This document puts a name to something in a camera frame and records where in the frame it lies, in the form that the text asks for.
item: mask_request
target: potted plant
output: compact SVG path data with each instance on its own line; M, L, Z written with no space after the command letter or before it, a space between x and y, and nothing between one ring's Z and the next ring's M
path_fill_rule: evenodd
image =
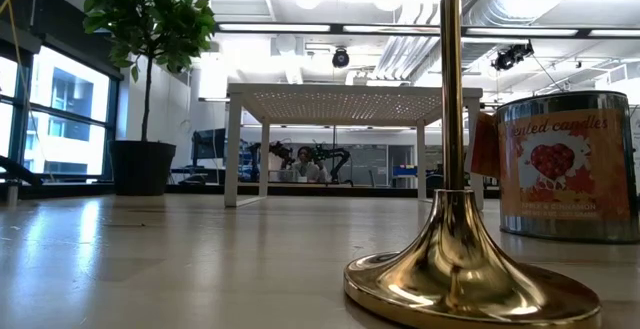
M187 70L191 57L209 49L213 35L213 11L209 0L85 0L85 31L111 33L110 59L120 68L131 68L138 80L138 60L147 58L142 137L140 141L109 143L116 193L162 195L175 145L150 142L149 95L153 62L172 73Z

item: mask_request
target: person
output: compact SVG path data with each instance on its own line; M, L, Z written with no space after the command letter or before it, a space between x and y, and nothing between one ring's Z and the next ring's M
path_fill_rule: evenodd
M322 161L312 163L312 149L308 146L303 146L298 149L298 160L291 165L291 170L298 173L299 177L307 178L308 183L326 183L329 174L327 168ZM281 169L287 168L286 161L282 161Z

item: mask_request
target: window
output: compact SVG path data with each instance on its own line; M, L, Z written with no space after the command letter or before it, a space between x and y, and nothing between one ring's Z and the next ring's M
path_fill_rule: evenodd
M53 137L89 141L90 128L88 124L52 117L48 133Z
M44 174L102 174L105 128L34 112L27 130L24 162Z
M13 97L16 93L18 64L0 57L0 94Z
M5 157L9 156L12 118L13 107L8 104L0 104L0 155Z
M110 87L106 75L42 47L33 58L24 163L35 173L102 174Z
M25 160L23 166L33 171L33 160Z
M109 77L46 47L33 61L32 103L106 121Z
M87 164L44 162L45 173L51 174L87 174Z

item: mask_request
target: brass stand base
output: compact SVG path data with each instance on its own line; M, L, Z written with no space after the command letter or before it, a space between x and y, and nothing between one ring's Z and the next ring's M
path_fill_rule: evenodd
M482 224L472 191L437 191L407 249L353 261L344 279L358 304L417 328L600 328L598 296L508 258Z

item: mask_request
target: label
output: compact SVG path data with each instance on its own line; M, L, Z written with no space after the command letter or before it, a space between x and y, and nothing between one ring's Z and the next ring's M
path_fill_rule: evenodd
M631 110L631 138L633 140L633 167L636 178L640 178L640 105L635 105ZM640 180L636 180L636 194L640 194Z
M622 119L614 109L587 109L501 123L503 213L629 219Z

